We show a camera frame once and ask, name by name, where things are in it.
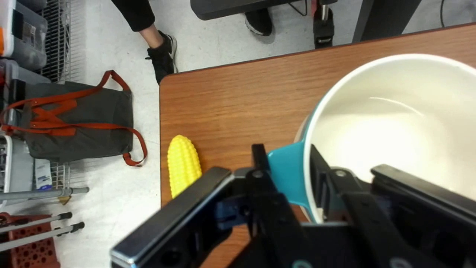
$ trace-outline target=teal object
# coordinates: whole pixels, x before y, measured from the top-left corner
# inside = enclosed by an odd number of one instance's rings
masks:
[[[312,216],[303,177],[303,140],[272,150],[267,159],[270,177],[276,189],[282,192],[291,204],[303,207],[306,213]]]

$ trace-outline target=gray floor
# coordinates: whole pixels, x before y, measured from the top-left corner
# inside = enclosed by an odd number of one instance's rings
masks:
[[[438,28],[438,4],[440,0],[422,0],[404,32]],[[313,47],[310,16],[303,18],[287,4],[270,9],[275,25],[270,37],[252,35],[242,15],[199,21],[188,0],[153,0],[151,6],[157,16],[156,25],[178,40],[177,65],[181,71]],[[351,40],[358,6],[358,0],[333,4],[336,44]],[[129,168],[120,158],[77,162],[72,166],[72,183],[89,184],[90,192],[65,207],[52,201],[32,207],[34,211],[49,213],[71,210],[75,220],[84,220],[83,230],[56,238],[58,257],[65,268],[99,268],[108,266],[111,245],[159,208],[159,89],[151,64],[144,59],[145,44],[129,31],[110,0],[74,1],[74,19],[75,58],[71,79],[95,85],[104,70],[120,73],[135,93],[135,126],[150,149],[148,162],[142,168]],[[446,1],[446,25],[474,21],[476,0]]]

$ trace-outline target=wooden table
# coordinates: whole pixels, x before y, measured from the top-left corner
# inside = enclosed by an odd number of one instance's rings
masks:
[[[355,67],[394,53],[434,53],[476,67],[476,25],[365,41],[165,77],[160,86],[162,204],[169,201],[166,147],[175,134],[196,146],[202,168],[249,166],[251,143],[293,141],[316,101]],[[226,266],[248,241],[238,229],[203,266]]]

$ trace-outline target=black shoe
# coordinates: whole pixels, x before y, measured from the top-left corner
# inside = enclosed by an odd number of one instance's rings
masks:
[[[252,12],[245,12],[246,26],[251,32],[258,35],[269,35],[272,32],[272,21],[267,9],[258,9]]]
[[[151,59],[151,65],[154,70],[154,77],[157,79],[157,83],[171,73],[177,73],[175,65],[175,50],[177,50],[177,41],[174,37],[163,34],[159,31],[160,35],[163,35],[163,43],[159,47],[148,47],[148,59]]]

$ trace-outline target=black pants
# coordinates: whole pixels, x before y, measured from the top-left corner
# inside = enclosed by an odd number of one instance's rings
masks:
[[[132,31],[141,31],[154,21],[148,0],[113,0]]]

